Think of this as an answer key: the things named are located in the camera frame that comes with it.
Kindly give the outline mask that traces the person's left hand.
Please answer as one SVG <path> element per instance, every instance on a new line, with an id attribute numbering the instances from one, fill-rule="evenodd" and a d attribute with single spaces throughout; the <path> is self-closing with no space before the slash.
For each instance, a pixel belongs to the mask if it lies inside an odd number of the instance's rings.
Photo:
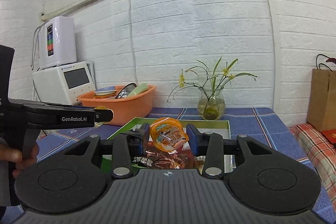
<path id="1" fill-rule="evenodd" d="M 37 155 L 39 153 L 39 146 L 35 143 L 32 148 L 29 157 L 23 158 L 21 151 L 8 147 L 7 145 L 1 144 L 0 148 L 0 158 L 1 161 L 8 161 L 15 163 L 15 169 L 13 170 L 13 177 L 18 178 L 21 172 L 27 169 L 29 166 L 37 162 Z"/>

